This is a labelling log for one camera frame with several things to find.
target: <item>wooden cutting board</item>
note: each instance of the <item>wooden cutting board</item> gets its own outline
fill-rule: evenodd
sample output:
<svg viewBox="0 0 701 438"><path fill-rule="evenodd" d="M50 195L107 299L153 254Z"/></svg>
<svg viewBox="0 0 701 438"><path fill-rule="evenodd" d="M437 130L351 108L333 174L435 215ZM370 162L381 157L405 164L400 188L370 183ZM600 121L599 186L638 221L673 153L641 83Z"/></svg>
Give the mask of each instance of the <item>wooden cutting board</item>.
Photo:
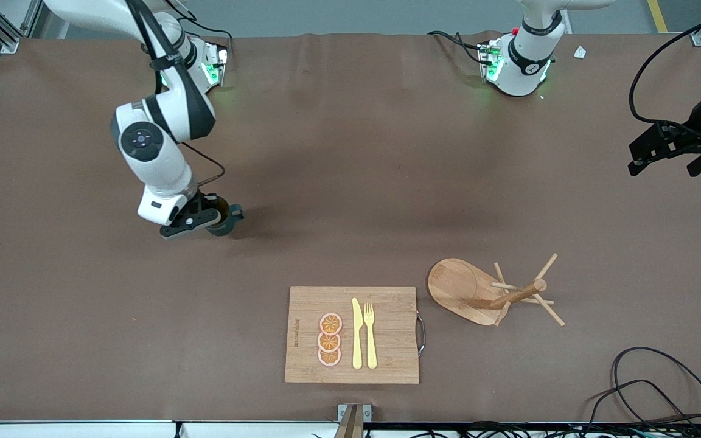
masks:
<svg viewBox="0 0 701 438"><path fill-rule="evenodd" d="M378 367L367 367L367 327L361 330L364 366L353 368L353 305L375 306ZM343 320L342 357L336 366L318 361L321 316L333 311ZM292 286L288 303L287 383L418 383L415 288Z"/></svg>
<svg viewBox="0 0 701 438"><path fill-rule="evenodd" d="M495 300L503 290L494 288L497 279L460 259L440 260L429 272L429 294L434 301L475 324L493 325L507 310L491 310L473 305L473 300Z"/></svg>

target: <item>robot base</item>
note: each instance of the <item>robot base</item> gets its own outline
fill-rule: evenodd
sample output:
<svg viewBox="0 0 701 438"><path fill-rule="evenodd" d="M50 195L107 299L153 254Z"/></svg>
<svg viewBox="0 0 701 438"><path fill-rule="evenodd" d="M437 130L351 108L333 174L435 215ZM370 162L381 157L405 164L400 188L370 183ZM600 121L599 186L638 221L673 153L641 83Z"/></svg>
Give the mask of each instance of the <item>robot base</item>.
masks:
<svg viewBox="0 0 701 438"><path fill-rule="evenodd" d="M490 66L481 64L481 77L493 83L504 94L526 96L545 80L551 61L549 60L543 67L532 64L532 73L524 74L521 67L510 59L509 46L513 38L511 33L507 33L498 40L490 41L488 47L479 50L480 59L491 63Z"/></svg>
<svg viewBox="0 0 701 438"><path fill-rule="evenodd" d="M214 236L225 236L234 230L234 225L245 219L239 204L229 205L225 199L214 193L197 192L175 217L170 225L159 230L164 239L178 238L201 228Z"/></svg>

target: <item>yellow fork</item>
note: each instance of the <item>yellow fork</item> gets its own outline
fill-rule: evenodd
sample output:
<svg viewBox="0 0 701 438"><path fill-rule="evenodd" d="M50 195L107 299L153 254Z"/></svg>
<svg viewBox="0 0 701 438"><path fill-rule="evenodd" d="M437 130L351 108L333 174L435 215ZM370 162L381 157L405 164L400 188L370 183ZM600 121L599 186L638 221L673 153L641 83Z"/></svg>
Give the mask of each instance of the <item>yellow fork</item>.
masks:
<svg viewBox="0 0 701 438"><path fill-rule="evenodd" d="M364 324L367 325L367 366L375 369L378 367L378 352L375 351L375 336L372 334L372 325L375 324L372 302L364 303Z"/></svg>

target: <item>toy orange slice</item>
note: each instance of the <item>toy orange slice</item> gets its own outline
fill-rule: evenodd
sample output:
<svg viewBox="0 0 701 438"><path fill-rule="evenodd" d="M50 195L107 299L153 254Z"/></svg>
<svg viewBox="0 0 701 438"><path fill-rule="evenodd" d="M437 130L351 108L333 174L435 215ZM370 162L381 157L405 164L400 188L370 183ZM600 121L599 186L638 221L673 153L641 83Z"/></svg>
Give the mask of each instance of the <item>toy orange slice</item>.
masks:
<svg viewBox="0 0 701 438"><path fill-rule="evenodd" d="M323 335L336 335L343 328L343 320L336 313L326 313L326 315L321 316L319 327L321 327Z"/></svg>
<svg viewBox="0 0 701 438"><path fill-rule="evenodd" d="M318 347L322 352L336 352L340 347L340 341L339 335L325 335L325 333L318 333Z"/></svg>
<svg viewBox="0 0 701 438"><path fill-rule="evenodd" d="M336 352L331 353L323 352L321 350L318 351L318 361L320 361L320 363L324 366L337 365L342 356L342 352L339 349Z"/></svg>

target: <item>yellow knife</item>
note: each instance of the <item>yellow knife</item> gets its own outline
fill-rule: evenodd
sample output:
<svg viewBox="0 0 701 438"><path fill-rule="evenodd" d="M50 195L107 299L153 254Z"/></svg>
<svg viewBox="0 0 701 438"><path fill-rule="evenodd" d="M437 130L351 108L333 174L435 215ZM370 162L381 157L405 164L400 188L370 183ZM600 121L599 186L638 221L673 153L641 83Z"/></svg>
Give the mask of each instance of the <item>yellow knife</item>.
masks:
<svg viewBox="0 0 701 438"><path fill-rule="evenodd" d="M361 341L359 332L364 327L364 316L361 315L361 306L358 299L353 299L353 367L361 369Z"/></svg>

